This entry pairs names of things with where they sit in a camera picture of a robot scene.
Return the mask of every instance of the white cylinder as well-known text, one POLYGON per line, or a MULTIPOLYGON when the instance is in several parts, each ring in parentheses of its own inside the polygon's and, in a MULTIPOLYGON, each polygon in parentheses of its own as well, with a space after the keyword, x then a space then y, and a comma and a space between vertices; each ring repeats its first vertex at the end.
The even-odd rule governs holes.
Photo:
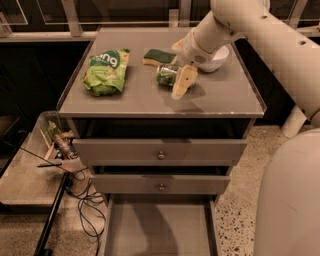
POLYGON ((281 132, 287 138, 292 138, 298 134, 304 122, 307 120, 300 108, 295 105, 287 120, 281 127, 281 132))

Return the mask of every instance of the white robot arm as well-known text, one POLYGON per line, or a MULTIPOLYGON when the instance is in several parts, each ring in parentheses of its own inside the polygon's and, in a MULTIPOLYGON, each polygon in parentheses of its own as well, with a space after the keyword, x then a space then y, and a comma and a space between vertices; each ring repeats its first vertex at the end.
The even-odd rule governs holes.
MULTIPOLYGON (((211 0, 212 11, 183 40, 186 64, 211 71, 219 49, 239 34, 320 127, 320 48, 272 16, 261 0, 211 0)), ((274 154, 261 182, 254 255, 320 255, 320 128, 301 133, 274 154)))
POLYGON ((319 45, 270 14, 261 0, 211 0, 211 9, 184 38, 186 64, 213 71, 217 51, 242 35, 312 125, 320 127, 319 45))

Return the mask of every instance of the yellow scrubber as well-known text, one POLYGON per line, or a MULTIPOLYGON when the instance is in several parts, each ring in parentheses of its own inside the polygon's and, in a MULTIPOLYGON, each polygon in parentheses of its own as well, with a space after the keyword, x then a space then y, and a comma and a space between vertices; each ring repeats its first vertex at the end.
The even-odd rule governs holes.
POLYGON ((142 62, 144 65, 153 65, 158 67, 162 64, 174 64, 176 60, 177 55, 174 53, 151 49, 144 55, 142 62))

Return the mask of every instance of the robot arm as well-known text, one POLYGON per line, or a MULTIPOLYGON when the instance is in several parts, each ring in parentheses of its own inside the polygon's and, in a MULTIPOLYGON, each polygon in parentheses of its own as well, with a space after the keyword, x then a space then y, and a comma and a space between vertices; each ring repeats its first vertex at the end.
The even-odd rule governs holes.
POLYGON ((211 0, 211 9, 183 40, 185 63, 210 72, 218 50, 242 35, 312 125, 320 127, 319 45, 270 14, 260 0, 211 0))

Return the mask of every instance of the metal stand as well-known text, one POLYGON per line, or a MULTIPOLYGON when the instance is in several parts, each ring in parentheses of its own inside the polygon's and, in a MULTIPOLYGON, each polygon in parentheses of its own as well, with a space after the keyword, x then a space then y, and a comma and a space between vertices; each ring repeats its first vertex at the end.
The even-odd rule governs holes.
POLYGON ((51 212, 47 218, 47 221, 44 225, 42 234, 40 236, 36 251, 34 253, 35 256, 43 256, 43 255, 51 255, 51 250, 49 249, 45 249, 54 219, 56 217, 56 214, 58 212, 59 206, 60 206, 60 202, 61 199, 63 197, 64 191, 67 187, 67 185, 69 184, 70 181, 70 173, 65 172, 63 175, 63 178, 61 180, 59 189, 57 191, 56 197, 53 201, 52 207, 51 207, 51 212))

